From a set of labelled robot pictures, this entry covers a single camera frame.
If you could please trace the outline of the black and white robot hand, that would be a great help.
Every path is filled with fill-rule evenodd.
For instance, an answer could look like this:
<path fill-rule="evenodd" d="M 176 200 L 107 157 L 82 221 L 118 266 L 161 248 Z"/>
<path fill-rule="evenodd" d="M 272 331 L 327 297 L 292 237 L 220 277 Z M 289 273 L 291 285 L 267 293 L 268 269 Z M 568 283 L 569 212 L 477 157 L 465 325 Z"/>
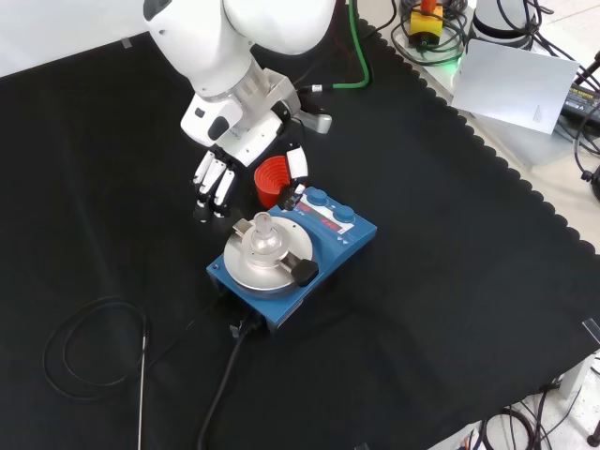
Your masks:
<path fill-rule="evenodd" d="M 255 125 L 238 128 L 246 117 L 241 103 L 233 97 L 209 102 L 196 95 L 181 120 L 189 138 L 206 148 L 192 178 L 196 193 L 193 216 L 201 223 L 212 216 L 229 215 L 238 172 L 262 161 L 292 118 L 281 101 Z"/>

